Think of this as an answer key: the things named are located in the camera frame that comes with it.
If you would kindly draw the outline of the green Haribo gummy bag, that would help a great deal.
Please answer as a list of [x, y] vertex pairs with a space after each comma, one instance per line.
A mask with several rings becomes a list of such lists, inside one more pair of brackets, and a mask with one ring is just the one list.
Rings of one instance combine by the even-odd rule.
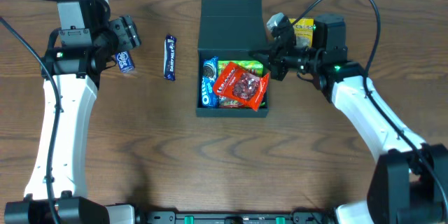
[[[249, 71], [251, 71], [255, 75], [261, 76], [263, 74], [263, 65], [257, 61], [221, 61], [218, 63], [218, 66], [220, 67], [220, 70], [218, 71], [218, 75], [221, 74], [221, 71], [224, 70], [224, 68], [226, 67], [226, 65], [229, 62], [236, 62], [238, 65], [241, 65], [241, 66], [247, 68]], [[218, 98], [219, 99], [230, 99], [227, 97], [218, 97]], [[230, 100], [232, 100], [234, 103], [230, 104], [230, 105], [224, 104], [223, 106], [230, 107], [230, 108], [232, 108], [232, 107], [248, 108], [248, 107], [245, 107], [243, 104], [239, 103], [238, 101], [235, 101], [233, 99], [230, 99]]]

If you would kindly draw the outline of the yellow candy bag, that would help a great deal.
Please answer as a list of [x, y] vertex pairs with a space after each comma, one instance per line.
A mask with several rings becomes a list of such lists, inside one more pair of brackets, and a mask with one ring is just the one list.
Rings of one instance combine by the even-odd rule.
[[315, 30], [314, 19], [304, 17], [293, 25], [298, 48], [310, 48], [312, 46], [313, 33]]

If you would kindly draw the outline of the red candy bag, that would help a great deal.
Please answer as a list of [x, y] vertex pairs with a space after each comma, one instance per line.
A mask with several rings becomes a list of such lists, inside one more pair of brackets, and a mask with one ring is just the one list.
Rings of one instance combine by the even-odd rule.
[[255, 75], [236, 62], [229, 62], [214, 83], [213, 91], [219, 97], [233, 99], [258, 111], [269, 81], [270, 73]]

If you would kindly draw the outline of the dark blue Dairy Milk bar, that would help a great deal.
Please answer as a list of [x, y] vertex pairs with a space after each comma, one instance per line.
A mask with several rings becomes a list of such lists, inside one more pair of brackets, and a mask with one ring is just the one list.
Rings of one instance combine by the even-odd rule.
[[175, 81], [176, 38], [170, 34], [164, 40], [164, 78]]

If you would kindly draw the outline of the blue Oreo cookie pack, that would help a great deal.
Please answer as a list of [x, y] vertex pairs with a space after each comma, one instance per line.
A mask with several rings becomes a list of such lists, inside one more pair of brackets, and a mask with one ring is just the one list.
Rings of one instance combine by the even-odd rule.
[[201, 102], [204, 107], [216, 108], [218, 96], [213, 87], [218, 78], [218, 57], [204, 60], [202, 65]]

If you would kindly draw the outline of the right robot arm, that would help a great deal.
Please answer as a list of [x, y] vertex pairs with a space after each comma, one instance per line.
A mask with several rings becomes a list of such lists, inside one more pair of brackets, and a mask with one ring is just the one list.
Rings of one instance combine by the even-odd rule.
[[311, 41], [298, 39], [283, 13], [267, 22], [272, 42], [252, 55], [282, 80], [290, 70], [311, 82], [353, 124], [376, 167], [365, 200], [336, 208], [338, 223], [439, 223], [447, 220], [447, 149], [408, 128], [347, 57], [346, 25], [336, 14], [315, 17]]

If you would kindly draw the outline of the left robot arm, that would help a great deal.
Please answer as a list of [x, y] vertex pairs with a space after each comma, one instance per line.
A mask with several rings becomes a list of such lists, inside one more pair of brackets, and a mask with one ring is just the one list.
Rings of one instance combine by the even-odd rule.
[[143, 223], [130, 204], [88, 199], [85, 152], [103, 71], [116, 55], [140, 45], [129, 16], [111, 18], [108, 0], [55, 0], [60, 26], [38, 57], [45, 112], [36, 162], [18, 202], [6, 204], [6, 223]]

